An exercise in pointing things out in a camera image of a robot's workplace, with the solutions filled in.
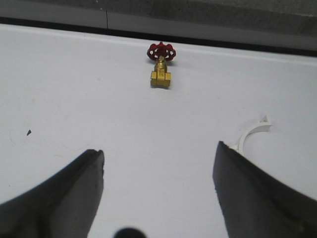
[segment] brass valve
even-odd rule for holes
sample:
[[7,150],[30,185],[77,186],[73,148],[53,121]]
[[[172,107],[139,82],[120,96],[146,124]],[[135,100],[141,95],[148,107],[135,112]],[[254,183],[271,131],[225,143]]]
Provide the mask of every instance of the brass valve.
[[166,61],[172,60],[176,56],[176,50],[171,44],[164,45],[160,42],[158,45],[152,44],[148,49],[148,56],[156,60],[154,71],[151,73],[151,85],[154,87],[169,87],[171,73],[167,72]]
[[165,57],[160,56],[151,73],[151,85],[169,87],[171,78],[171,73],[167,72]]

